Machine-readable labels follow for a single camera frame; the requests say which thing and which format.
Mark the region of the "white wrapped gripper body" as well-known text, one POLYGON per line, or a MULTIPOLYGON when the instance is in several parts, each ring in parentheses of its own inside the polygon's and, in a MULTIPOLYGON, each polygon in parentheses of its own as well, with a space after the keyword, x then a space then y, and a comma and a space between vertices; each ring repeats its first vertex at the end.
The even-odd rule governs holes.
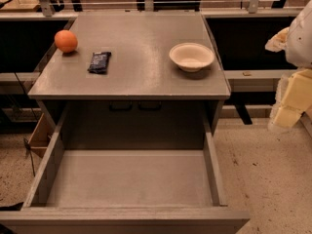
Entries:
POLYGON ((280 52, 286 49, 287 37, 289 29, 286 27, 275 34, 265 44, 265 49, 270 52, 280 52))

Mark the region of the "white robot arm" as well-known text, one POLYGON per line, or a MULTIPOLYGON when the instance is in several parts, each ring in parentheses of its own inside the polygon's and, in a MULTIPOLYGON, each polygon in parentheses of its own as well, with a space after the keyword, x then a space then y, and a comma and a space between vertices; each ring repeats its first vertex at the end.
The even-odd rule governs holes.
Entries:
POLYGON ((270 52, 284 51, 286 61, 297 68, 278 82, 276 102, 270 113, 268 129, 291 129, 312 105, 312 1, 289 27, 280 30, 265 44, 270 52))

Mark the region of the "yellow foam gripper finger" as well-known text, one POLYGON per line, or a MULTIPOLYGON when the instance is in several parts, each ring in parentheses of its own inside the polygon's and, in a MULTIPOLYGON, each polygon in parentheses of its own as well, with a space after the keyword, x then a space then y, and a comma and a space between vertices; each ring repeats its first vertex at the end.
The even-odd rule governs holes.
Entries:
POLYGON ((275 99, 268 129, 289 130, 312 106, 312 70, 298 69, 290 76, 283 74, 275 99))

